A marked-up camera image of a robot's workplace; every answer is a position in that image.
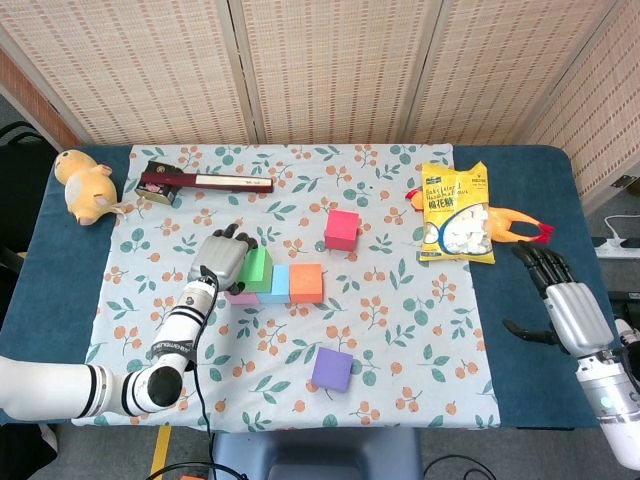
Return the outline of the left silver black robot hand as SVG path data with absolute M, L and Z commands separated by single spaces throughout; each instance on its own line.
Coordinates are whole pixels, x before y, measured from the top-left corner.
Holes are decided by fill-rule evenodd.
M 197 252 L 187 279 L 194 281 L 204 275 L 216 276 L 220 291 L 239 295 L 245 281 L 239 279 L 245 258 L 258 247 L 257 241 L 246 233 L 237 233 L 236 223 L 217 229 L 207 236 Z

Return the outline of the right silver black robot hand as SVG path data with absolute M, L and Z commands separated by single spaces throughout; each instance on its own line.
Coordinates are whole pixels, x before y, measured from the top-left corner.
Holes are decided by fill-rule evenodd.
M 519 242 L 512 253 L 525 266 L 550 318 L 547 330 L 525 329 L 505 319 L 504 327 L 531 343 L 557 345 L 575 358 L 596 355 L 613 343 L 613 333 L 589 287 L 578 281 L 559 253 Z

